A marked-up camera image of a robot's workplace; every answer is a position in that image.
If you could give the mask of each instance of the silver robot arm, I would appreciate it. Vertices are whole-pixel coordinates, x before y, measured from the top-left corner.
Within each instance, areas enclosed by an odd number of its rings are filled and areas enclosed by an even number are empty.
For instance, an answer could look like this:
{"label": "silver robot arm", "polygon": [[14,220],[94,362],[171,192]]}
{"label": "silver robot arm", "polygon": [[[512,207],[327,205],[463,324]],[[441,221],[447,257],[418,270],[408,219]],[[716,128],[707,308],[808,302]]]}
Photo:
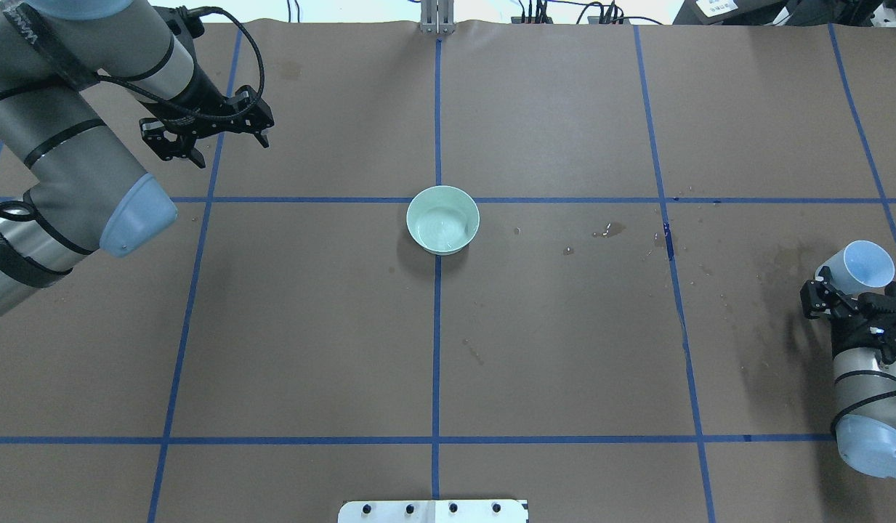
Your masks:
{"label": "silver robot arm", "polygon": [[[0,204],[0,315],[55,284],[98,248],[125,256],[176,219],[176,206],[83,100],[99,80],[125,86],[155,118],[142,138],[159,158],[205,165],[195,140],[228,130],[265,147],[274,121],[257,92],[227,98],[195,60],[199,17],[217,7],[148,0],[0,2],[0,139],[38,178]],[[105,70],[108,76],[96,74]]]}
{"label": "silver robot arm", "polygon": [[863,292],[854,298],[833,280],[823,266],[820,277],[800,292],[805,317],[827,317],[832,327],[839,412],[830,430],[850,467],[896,477],[896,282],[883,295]]}

